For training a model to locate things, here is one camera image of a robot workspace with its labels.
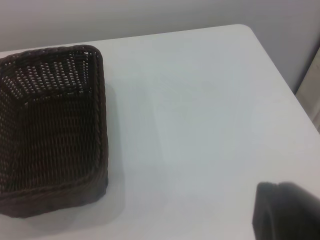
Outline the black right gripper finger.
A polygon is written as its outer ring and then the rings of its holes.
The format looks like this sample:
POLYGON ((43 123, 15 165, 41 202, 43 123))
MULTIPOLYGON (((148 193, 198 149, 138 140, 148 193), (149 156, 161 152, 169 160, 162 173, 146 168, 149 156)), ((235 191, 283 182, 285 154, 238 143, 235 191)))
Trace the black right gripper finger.
POLYGON ((260 182, 252 227, 257 240, 318 240, 320 199, 291 182, 260 182))

